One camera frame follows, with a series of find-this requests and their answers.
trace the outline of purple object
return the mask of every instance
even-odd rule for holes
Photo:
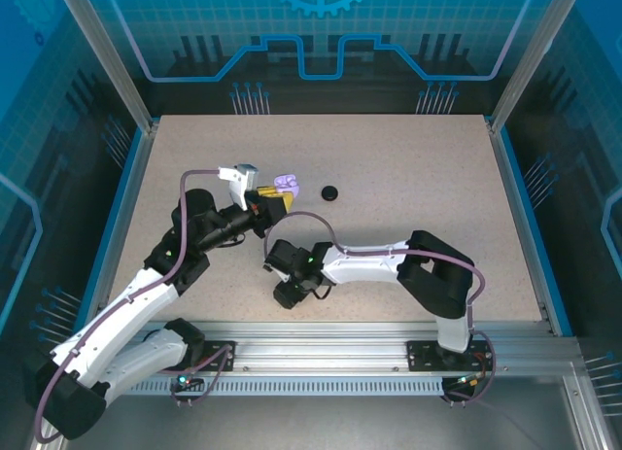
[[[291,192],[294,198],[298,197],[300,192],[300,186],[295,179],[295,175],[281,175],[274,179],[274,186],[278,192]]]

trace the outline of black puck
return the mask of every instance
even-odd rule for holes
[[[339,191],[335,186],[325,186],[322,189],[322,199],[332,202],[339,195]]]

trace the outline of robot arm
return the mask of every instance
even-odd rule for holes
[[[401,284],[434,314],[442,348],[457,353],[467,349],[467,292],[472,285],[472,273],[443,260],[433,260],[432,271],[428,271],[422,265],[430,260],[401,253],[408,249],[425,250],[473,265],[471,259],[425,231],[414,231],[409,240],[392,245],[343,249],[345,254],[332,243],[323,242],[309,252],[277,240],[264,263],[264,268],[281,278],[274,298],[286,309],[292,309],[321,286],[348,282]]]
[[[203,333],[183,319],[167,323],[140,345],[120,351],[159,310],[183,295],[209,267],[205,253],[237,242],[248,230],[264,237],[265,231],[287,214],[292,197],[274,188],[256,189],[257,169],[252,165],[221,168],[219,177],[229,181],[234,203],[217,211],[207,190],[186,192],[187,249],[181,266],[168,281],[130,297],[162,279],[178,260],[181,204],[172,212],[173,227],[123,293],[49,354],[37,352],[26,360],[25,394],[33,407],[39,405],[52,377],[63,367],[44,417],[67,438],[85,433],[115,398],[144,378],[175,365],[197,365],[203,353]],[[87,334],[93,326],[96,329]],[[84,344],[78,348],[81,340]]]

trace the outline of gray floor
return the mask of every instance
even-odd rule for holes
[[[576,448],[554,383],[497,381],[486,401],[544,449]],[[209,398],[177,409],[165,398],[120,398],[68,450],[108,449],[530,450],[498,411],[450,409],[440,398]]]

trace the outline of enclosure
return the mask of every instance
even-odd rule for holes
[[[618,448],[619,1],[0,0],[2,447]],[[497,363],[483,405],[421,389],[443,374],[406,343],[437,327],[403,286],[283,309],[249,234],[129,344],[178,317],[234,341],[213,396],[179,410],[145,377],[37,447],[24,358],[123,292],[184,172],[237,163],[295,174],[292,210],[344,244],[421,229],[471,258]],[[216,178],[188,188],[230,204]],[[328,240],[304,218],[278,238]]]

